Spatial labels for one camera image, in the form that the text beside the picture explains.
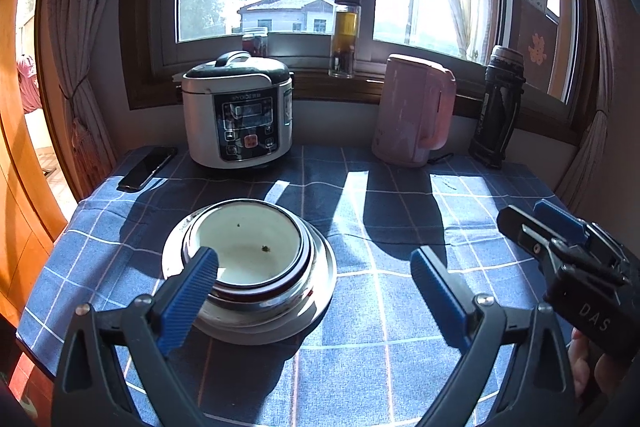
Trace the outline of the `person right hand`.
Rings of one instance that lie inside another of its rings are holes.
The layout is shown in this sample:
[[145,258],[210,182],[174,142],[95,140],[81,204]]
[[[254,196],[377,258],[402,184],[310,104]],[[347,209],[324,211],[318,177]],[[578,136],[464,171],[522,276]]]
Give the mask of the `person right hand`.
[[575,395],[580,398],[590,378],[593,378],[600,390],[611,399],[626,377],[628,367],[617,362],[611,355],[601,355],[591,367],[588,363],[589,346],[589,339],[578,329],[572,329],[567,354],[572,369]]

